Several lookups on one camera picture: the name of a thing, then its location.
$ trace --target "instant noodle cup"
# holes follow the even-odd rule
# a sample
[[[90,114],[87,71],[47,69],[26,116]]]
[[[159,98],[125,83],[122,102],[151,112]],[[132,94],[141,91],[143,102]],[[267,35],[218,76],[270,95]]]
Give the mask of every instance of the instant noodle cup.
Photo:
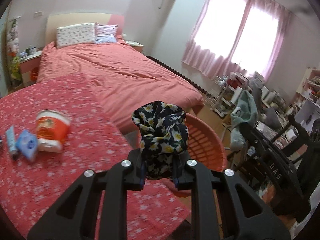
[[[60,153],[66,140],[71,120],[64,114],[43,110],[37,115],[38,150]]]

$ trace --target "bed sheet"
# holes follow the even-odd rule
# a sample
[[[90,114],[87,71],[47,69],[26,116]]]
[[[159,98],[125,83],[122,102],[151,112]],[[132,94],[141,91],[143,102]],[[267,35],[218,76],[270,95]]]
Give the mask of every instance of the bed sheet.
[[[79,44],[42,52],[37,82],[80,72],[122,134],[136,130],[131,114],[147,103],[163,101],[197,113],[202,95],[189,82],[137,52],[124,41]]]

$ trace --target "red floral tablecloth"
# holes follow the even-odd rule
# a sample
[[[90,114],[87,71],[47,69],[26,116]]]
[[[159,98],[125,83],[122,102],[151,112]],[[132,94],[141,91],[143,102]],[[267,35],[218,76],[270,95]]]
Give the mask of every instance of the red floral tablecloth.
[[[14,125],[16,139],[23,129],[35,133],[36,115],[44,109],[72,119],[62,154],[40,152],[34,163],[12,161],[5,131]],[[54,201],[87,169],[103,171],[126,159],[130,146],[108,120],[89,91],[86,79],[73,74],[19,90],[0,100],[0,204],[23,236]],[[159,182],[147,181],[142,192],[129,192],[129,239],[164,239],[189,214]]]

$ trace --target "tube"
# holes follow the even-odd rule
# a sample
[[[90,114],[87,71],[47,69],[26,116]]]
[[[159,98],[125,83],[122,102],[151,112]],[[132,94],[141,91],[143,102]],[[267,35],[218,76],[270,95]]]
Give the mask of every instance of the tube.
[[[18,151],[16,148],[16,139],[14,137],[14,129],[13,125],[5,132],[7,137],[7,145],[9,149],[9,153],[11,155],[11,158],[16,161],[18,159]]]

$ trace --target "metal bolt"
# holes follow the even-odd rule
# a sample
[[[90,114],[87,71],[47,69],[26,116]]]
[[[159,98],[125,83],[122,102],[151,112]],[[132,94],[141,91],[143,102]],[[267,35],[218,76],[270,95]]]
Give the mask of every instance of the metal bolt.
[[[131,161],[129,160],[124,160],[121,162],[121,165],[124,167],[129,167],[131,165]]]
[[[226,169],[226,170],[224,171],[224,174],[225,174],[226,176],[228,176],[228,177],[232,177],[232,176],[235,174],[235,172],[234,172],[233,170],[231,170],[231,169]]]
[[[94,175],[94,171],[93,171],[93,170],[86,170],[86,171],[84,172],[84,175],[85,175],[86,177],[92,177],[92,176]]]
[[[196,161],[196,160],[188,160],[188,161],[187,161],[187,164],[188,164],[189,166],[196,166],[196,165],[197,165],[197,161]]]

